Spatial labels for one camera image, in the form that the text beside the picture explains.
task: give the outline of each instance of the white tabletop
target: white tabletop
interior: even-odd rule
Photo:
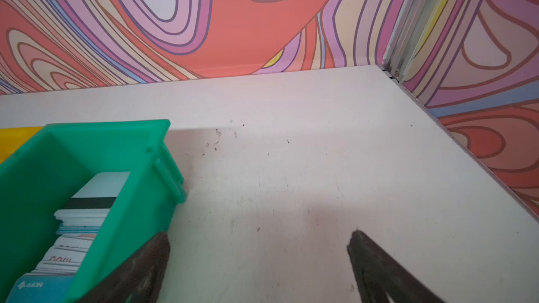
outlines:
[[[362,229],[447,302],[536,302],[539,225],[377,67],[0,97],[0,127],[168,118],[160,302],[360,302]]]

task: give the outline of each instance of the psychedelic wallpaper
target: psychedelic wallpaper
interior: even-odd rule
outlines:
[[[539,0],[448,0],[404,82],[537,214],[538,52]]]
[[[404,0],[0,0],[0,94],[381,63]]]

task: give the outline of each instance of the green plastic bin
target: green plastic bin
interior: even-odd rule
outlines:
[[[163,139],[168,120],[50,124],[0,164],[0,301],[58,237],[54,212],[99,172],[130,171],[64,302],[97,285],[184,202],[183,177]]]

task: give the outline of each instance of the white logo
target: white logo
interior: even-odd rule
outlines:
[[[41,288],[43,287],[43,282],[32,282],[32,283],[26,283],[22,281],[18,286],[19,290],[22,288]]]

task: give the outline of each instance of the table surface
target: table surface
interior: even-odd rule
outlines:
[[[0,126],[168,118],[160,302],[359,302],[361,229],[448,302],[536,302],[539,225],[376,66],[0,96]]]

